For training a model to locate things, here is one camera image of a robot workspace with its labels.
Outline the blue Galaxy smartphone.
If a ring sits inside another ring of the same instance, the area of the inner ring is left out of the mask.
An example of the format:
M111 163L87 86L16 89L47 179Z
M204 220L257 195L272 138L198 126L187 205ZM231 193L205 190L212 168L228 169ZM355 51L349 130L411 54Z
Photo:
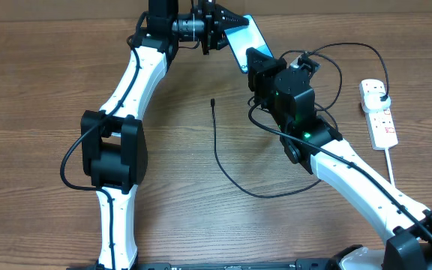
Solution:
M226 34L226 39L228 40L228 44L240 71L246 74L248 72L247 49L254 48L271 57L273 54L254 21L254 18L250 14L244 15L243 17L248 19L248 25L230 28L224 33Z

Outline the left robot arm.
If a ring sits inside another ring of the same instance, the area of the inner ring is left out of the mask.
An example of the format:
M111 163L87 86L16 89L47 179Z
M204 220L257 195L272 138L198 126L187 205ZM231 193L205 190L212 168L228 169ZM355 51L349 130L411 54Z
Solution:
M227 45L225 31L247 26L248 19L213 1L199 1L179 13L177 1L150 1L127 38L130 61L111 98L81 119L82 164L99 199L102 247L93 269L135 269L137 188L146 174L148 151L143 116L181 42L202 51Z

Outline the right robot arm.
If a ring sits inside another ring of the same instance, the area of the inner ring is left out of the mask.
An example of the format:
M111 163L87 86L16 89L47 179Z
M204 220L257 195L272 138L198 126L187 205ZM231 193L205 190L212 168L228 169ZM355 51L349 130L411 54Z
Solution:
M331 258L327 269L432 269L432 210L392 186L317 115L310 86L317 63L302 56L290 67L254 48L246 55L255 104L268 110L278 128L250 121L278 135L289 159L339 192L385 245L350 247Z

